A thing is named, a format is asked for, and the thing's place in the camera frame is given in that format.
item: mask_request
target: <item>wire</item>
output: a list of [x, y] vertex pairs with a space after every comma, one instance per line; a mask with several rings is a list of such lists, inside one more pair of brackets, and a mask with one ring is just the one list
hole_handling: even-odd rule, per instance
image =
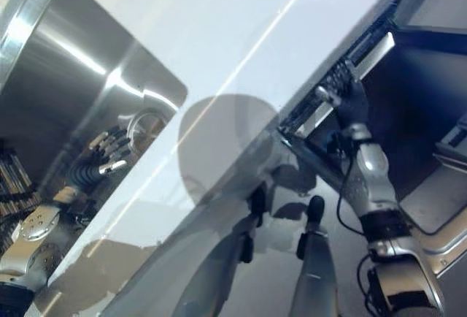
[[361, 279], [361, 276], [360, 276], [360, 273], [361, 273], [361, 270], [362, 270], [362, 267], [363, 267], [363, 264], [365, 263], [366, 260], [368, 260], [370, 258], [370, 254], [367, 253], [361, 260], [360, 262], [358, 263], [358, 266], [357, 266], [357, 283], [358, 283], [358, 288], [360, 288], [360, 291], [362, 292], [363, 296], [365, 297], [365, 309], [368, 311], [368, 313], [371, 315], [371, 317], [378, 317], [378, 314], [375, 313], [372, 309], [371, 309], [371, 306], [376, 309], [373, 305], [373, 303], [371, 302], [370, 300], [370, 290], [368, 289], [368, 291], [365, 291], [364, 287], [363, 287], [363, 284], [362, 284], [362, 279]]
[[339, 221], [339, 223], [340, 223], [344, 228], [348, 229], [349, 231], [351, 231], [351, 232], [353, 232], [353, 233], [356, 233], [356, 234], [365, 236], [365, 234], [364, 234], [363, 232], [360, 232], [359, 230], [354, 229], [354, 228], [352, 228], [351, 226], [345, 224], [345, 223], [343, 222], [342, 218], [341, 218], [342, 193], [343, 193], [343, 190], [344, 190], [344, 187], [345, 187], [347, 181], [349, 180], [350, 171], [352, 170], [352, 165], [353, 165], [353, 158], [350, 159], [349, 168], [348, 168], [347, 171], [345, 172], [344, 180], [342, 181], [342, 186], [341, 186], [341, 188], [339, 189], [339, 199], [337, 200], [336, 215], [337, 215], [337, 220]]
[[370, 254], [367, 253], [361, 260], [360, 262], [358, 263], [358, 266], [357, 266], [357, 283], [358, 283], [358, 288], [360, 288], [360, 291], [362, 292], [363, 296], [366, 296], [367, 295], [367, 292], [365, 291], [365, 289], [363, 288], [363, 284], [362, 284], [362, 278], [360, 276], [360, 272], [362, 270], [362, 266], [363, 264], [365, 263], [366, 260], [368, 260], [370, 258]]

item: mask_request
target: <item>metal panel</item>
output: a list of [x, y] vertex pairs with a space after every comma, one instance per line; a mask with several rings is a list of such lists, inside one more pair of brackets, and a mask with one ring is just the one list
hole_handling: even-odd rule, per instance
[[[39, 2], [23, 6], [1, 48], [16, 65], [10, 74], [2, 66], [8, 78], [0, 95], [0, 139], [15, 147], [41, 193], [52, 196], [95, 134], [116, 124], [127, 128], [141, 114], [164, 127], [187, 92], [94, 0], [48, 3], [46, 10]], [[18, 33], [19, 23], [31, 36]]]

